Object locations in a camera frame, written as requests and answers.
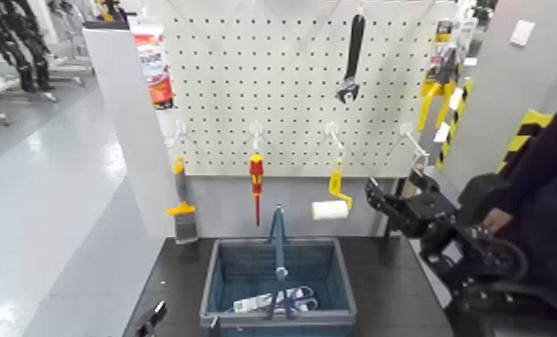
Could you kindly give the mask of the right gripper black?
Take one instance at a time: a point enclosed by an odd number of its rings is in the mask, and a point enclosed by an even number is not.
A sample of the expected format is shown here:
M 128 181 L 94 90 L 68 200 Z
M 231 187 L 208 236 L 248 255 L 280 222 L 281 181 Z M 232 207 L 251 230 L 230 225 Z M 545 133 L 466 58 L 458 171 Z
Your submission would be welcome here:
M 408 181 L 415 188 L 416 195 L 402 199 L 384 193 L 377 180 L 370 177 L 364 187 L 366 201 L 377 212 L 387 215 L 395 229 L 406 237 L 420 238 L 432 222 L 455 213 L 457 208 L 439 193 L 439 183 L 424 172 L 413 169 Z

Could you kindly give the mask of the person bare hand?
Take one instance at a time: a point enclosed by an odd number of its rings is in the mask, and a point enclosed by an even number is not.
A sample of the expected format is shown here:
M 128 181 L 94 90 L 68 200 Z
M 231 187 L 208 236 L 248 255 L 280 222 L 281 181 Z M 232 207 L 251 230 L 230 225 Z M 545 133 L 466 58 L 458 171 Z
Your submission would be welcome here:
M 513 216 L 499 208 L 492 208 L 484 217 L 482 224 L 492 233 L 497 233 L 506 227 L 513 219 Z

